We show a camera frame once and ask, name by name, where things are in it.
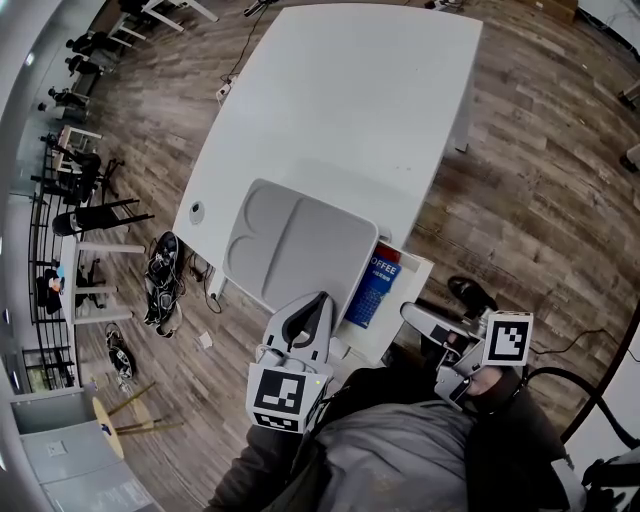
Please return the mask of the person's grey clothed torso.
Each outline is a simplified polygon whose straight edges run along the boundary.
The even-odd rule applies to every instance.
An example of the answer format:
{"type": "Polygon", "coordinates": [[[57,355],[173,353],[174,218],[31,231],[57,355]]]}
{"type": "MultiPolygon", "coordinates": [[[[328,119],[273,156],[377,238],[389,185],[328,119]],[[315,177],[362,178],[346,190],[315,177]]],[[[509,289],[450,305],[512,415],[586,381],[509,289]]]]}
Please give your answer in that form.
{"type": "Polygon", "coordinates": [[[362,368],[315,437],[322,474],[305,512],[469,512],[465,448],[474,422],[424,375],[362,368]]]}

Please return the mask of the black office chair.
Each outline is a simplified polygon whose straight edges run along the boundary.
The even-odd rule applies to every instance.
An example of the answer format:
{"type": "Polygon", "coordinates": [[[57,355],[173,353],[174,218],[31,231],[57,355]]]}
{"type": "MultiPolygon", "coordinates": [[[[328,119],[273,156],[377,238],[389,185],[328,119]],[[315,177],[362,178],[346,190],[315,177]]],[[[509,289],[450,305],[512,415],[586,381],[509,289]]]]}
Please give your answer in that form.
{"type": "Polygon", "coordinates": [[[32,175],[30,179],[41,184],[45,194],[60,196],[66,205],[88,204],[98,188],[102,190],[101,203],[105,202],[107,193],[119,198],[111,178],[119,167],[125,166],[124,160],[110,159],[104,171],[101,171],[102,160],[96,153],[80,154],[72,161],[79,166],[80,173],[61,172],[59,178],[32,175]]]}

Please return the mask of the yellow round side table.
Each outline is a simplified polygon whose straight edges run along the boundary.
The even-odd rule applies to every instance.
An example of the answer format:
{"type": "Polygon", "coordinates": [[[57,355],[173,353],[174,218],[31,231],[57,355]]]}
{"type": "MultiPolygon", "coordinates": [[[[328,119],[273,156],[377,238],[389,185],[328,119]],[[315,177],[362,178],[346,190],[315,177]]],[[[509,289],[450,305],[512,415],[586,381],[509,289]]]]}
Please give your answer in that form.
{"type": "Polygon", "coordinates": [[[142,389],[133,393],[129,398],[121,402],[115,407],[108,409],[102,401],[93,396],[91,405],[96,417],[97,424],[103,434],[104,439],[109,444],[114,454],[121,460],[124,459],[124,449],[121,443],[121,437],[155,434],[171,429],[180,428],[184,425],[183,421],[168,423],[165,418],[149,418],[142,422],[133,423],[126,426],[117,426],[113,423],[113,418],[129,405],[137,402],[145,393],[150,391],[156,382],[153,381],[142,389]]]}

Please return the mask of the blue coffee packet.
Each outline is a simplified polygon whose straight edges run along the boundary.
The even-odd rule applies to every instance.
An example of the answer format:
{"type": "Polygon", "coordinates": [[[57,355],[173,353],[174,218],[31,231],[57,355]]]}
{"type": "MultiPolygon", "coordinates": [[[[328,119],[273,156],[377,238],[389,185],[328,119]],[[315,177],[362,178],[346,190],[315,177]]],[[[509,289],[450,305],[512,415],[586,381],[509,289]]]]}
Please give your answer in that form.
{"type": "Polygon", "coordinates": [[[367,329],[401,270],[400,261],[393,263],[384,259],[378,248],[370,259],[345,314],[345,319],[367,329]]]}

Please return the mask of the person's right forearm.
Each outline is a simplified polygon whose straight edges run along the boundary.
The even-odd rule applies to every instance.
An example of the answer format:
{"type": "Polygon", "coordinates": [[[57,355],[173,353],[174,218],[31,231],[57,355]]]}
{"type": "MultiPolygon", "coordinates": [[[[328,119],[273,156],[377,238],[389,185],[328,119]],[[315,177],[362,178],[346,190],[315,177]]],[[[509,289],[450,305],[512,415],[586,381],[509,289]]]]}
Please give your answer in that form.
{"type": "Polygon", "coordinates": [[[465,445],[469,512],[566,512],[552,464],[567,452],[514,368],[483,368],[468,395],[479,413],[465,445]]]}

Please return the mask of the long white table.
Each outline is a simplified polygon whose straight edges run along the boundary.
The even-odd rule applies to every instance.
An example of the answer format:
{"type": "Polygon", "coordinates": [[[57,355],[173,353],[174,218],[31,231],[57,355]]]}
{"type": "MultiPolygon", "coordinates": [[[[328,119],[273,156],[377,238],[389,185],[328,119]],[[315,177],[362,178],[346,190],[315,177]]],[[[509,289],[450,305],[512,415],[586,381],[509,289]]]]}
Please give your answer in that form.
{"type": "Polygon", "coordinates": [[[68,328],[72,329],[77,325],[115,322],[132,318],[133,312],[127,307],[98,309],[97,313],[84,316],[76,313],[75,299],[77,294],[109,295],[118,292],[116,286],[79,287],[76,284],[79,257],[82,252],[86,251],[95,253],[143,254],[145,248],[142,245],[101,244],[90,241],[79,241],[76,236],[67,236],[62,239],[60,266],[63,270],[64,286],[61,290],[60,301],[62,314],[64,315],[68,328]]]}

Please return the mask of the small white side table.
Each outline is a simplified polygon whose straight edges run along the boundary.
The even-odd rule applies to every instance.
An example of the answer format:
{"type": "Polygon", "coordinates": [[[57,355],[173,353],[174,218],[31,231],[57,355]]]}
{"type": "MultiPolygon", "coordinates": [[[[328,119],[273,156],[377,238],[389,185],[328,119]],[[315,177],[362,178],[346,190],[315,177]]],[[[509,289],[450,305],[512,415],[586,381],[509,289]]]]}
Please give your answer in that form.
{"type": "Polygon", "coordinates": [[[59,135],[57,144],[65,149],[86,152],[93,149],[103,135],[85,129],[65,125],[59,135]]]}

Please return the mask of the black metal railing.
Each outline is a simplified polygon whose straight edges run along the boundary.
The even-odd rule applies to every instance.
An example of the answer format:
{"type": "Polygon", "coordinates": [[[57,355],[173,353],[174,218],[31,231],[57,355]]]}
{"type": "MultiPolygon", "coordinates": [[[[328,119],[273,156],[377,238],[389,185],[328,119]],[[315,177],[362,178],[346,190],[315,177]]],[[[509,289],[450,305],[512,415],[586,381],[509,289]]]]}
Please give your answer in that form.
{"type": "Polygon", "coordinates": [[[37,280],[59,264],[62,238],[53,233],[51,224],[54,217],[69,211],[71,205],[63,197],[58,183],[53,150],[46,145],[46,137],[42,137],[41,142],[44,143],[42,165],[31,176],[35,189],[30,198],[28,239],[29,315],[37,346],[26,349],[23,359],[29,385],[53,391],[78,383],[75,343],[63,313],[60,310],[49,313],[39,304],[37,280]]]}

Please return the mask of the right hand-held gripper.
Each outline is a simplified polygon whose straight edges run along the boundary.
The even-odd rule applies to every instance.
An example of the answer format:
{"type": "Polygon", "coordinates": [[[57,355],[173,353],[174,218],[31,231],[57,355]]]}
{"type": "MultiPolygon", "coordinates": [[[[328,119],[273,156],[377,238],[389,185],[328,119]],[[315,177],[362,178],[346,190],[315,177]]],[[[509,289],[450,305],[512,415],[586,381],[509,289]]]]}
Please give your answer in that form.
{"type": "Polygon", "coordinates": [[[423,336],[444,348],[434,391],[459,411],[472,377],[482,368],[522,367],[527,363],[533,330],[530,313],[487,310],[479,318],[463,322],[405,302],[400,314],[423,336]]]}

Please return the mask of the white desk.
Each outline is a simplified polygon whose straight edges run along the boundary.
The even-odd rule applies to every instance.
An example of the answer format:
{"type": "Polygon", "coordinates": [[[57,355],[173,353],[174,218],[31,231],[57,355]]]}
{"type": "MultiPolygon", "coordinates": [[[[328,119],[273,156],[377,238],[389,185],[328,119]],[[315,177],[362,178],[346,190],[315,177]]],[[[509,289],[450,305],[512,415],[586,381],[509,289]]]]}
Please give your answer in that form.
{"type": "Polygon", "coordinates": [[[448,147],[468,144],[480,20],[424,8],[287,7],[197,158],[174,232],[214,270],[250,184],[283,184],[375,222],[402,249],[448,147]],[[201,201],[205,217],[189,221],[201,201]]]}

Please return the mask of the black backpack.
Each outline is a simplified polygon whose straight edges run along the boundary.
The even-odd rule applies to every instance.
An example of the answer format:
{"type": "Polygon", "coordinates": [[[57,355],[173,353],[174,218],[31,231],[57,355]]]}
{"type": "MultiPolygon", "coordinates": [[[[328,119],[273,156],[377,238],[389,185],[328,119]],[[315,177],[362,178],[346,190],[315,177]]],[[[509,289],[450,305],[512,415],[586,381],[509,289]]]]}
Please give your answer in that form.
{"type": "Polygon", "coordinates": [[[596,460],[584,473],[583,512],[640,512],[640,447],[608,461],[596,460]]]}

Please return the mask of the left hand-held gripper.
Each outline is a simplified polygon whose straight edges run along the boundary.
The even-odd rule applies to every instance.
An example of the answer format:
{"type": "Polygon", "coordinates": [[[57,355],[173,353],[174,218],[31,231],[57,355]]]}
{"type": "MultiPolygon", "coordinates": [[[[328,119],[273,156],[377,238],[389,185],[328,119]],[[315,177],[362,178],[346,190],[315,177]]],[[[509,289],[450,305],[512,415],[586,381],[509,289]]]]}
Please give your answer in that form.
{"type": "Polygon", "coordinates": [[[333,324],[333,300],[324,291],[301,296],[269,320],[263,348],[251,363],[246,411],[258,427],[304,434],[317,416],[333,369],[325,364],[333,324]],[[308,353],[311,361],[286,353],[308,353]]]}

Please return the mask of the white drawer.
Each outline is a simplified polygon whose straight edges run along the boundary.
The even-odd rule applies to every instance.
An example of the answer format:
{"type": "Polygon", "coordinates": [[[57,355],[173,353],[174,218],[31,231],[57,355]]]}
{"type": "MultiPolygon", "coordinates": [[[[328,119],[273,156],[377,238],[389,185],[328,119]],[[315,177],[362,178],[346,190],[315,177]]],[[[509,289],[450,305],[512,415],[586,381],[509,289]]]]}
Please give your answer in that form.
{"type": "Polygon", "coordinates": [[[401,330],[404,324],[400,314],[401,306],[406,302],[414,302],[419,297],[433,269],[431,261],[396,248],[386,241],[380,240],[378,246],[399,255],[399,277],[382,299],[368,328],[342,320],[335,334],[349,348],[349,354],[371,365],[380,361],[401,330]]]}

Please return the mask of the person's left forearm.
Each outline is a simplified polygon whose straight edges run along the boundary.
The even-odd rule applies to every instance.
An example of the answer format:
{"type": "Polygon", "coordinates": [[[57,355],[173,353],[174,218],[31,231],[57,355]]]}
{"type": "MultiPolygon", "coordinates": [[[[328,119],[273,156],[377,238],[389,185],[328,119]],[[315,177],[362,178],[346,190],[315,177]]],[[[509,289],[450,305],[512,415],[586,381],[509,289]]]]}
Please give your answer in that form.
{"type": "Polygon", "coordinates": [[[203,512],[316,512],[328,482],[310,435],[253,426],[203,512]]]}

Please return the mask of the grey compartment tray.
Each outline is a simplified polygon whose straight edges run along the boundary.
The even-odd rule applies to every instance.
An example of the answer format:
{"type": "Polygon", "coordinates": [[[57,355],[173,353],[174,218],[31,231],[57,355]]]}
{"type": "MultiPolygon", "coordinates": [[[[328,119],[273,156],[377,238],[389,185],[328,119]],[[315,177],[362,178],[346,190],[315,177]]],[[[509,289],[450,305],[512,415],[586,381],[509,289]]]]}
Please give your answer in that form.
{"type": "Polygon", "coordinates": [[[327,293],[336,329],[378,240],[370,220],[256,179],[238,210],[223,272],[272,312],[303,295],[327,293]]]}

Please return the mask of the black folding chair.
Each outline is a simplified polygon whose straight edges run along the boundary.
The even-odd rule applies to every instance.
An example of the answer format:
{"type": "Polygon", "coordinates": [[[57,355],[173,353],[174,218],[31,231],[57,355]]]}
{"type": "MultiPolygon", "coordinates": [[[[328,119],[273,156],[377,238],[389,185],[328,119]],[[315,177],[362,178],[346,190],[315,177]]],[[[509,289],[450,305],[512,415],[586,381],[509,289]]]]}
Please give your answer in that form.
{"type": "Polygon", "coordinates": [[[126,199],[97,206],[77,207],[73,211],[57,215],[51,228],[57,236],[66,237],[153,219],[152,214],[135,214],[131,210],[130,206],[138,203],[138,199],[126,199]]]}

